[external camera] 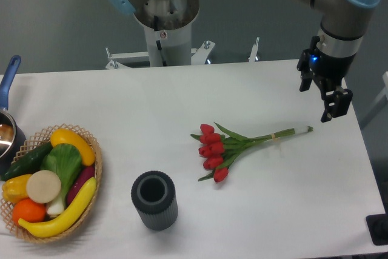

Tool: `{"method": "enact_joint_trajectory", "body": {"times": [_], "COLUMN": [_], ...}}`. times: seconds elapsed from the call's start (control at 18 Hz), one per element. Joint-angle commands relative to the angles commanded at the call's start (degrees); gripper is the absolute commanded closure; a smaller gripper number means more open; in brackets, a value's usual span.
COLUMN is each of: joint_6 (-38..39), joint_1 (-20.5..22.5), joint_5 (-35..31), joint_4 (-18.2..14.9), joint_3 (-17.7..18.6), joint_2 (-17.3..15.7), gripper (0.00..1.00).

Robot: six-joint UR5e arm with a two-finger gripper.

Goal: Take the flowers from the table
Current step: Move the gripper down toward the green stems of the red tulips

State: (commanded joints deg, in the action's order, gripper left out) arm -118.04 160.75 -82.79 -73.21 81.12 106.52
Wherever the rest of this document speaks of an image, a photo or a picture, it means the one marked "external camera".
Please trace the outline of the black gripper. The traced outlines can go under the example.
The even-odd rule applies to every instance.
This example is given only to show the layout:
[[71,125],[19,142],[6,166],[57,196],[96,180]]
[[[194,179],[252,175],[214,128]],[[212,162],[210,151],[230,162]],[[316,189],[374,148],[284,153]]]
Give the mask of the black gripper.
[[341,85],[355,55],[339,58],[324,53],[318,48],[322,38],[318,35],[312,37],[296,68],[301,73],[300,92],[308,91],[312,81],[319,88],[324,103],[321,122],[326,123],[348,112],[353,92]]

